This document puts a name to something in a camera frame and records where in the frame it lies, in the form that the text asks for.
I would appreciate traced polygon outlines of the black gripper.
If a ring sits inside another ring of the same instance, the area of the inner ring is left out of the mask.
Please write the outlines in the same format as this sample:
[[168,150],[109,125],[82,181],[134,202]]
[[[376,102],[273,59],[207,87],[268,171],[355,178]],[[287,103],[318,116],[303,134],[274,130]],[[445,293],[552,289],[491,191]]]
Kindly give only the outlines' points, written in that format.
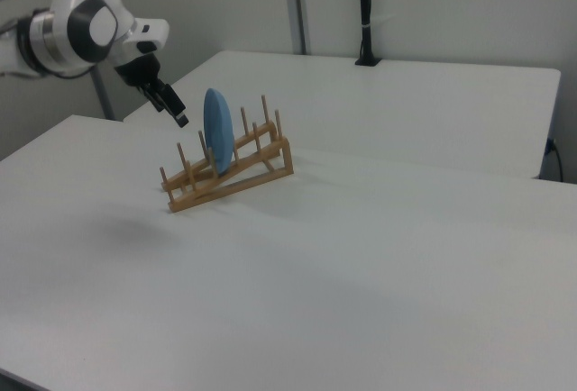
[[127,86],[136,87],[160,113],[164,109],[179,128],[188,124],[186,107],[171,85],[159,79],[160,62],[153,53],[114,68]]

